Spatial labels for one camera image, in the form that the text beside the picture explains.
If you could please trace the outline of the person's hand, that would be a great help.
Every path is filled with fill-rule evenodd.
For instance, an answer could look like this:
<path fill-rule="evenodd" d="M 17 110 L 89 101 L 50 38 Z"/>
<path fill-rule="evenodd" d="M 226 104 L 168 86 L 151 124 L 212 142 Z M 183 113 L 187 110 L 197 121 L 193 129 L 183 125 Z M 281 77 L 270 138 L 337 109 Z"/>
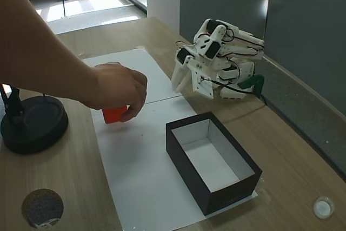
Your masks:
<path fill-rule="evenodd" d="M 147 97 L 147 77 L 119 63 L 106 63 L 92 68 L 96 83 L 91 88 L 87 105 L 94 109 L 115 109 L 127 106 L 121 122 L 136 117 Z"/>

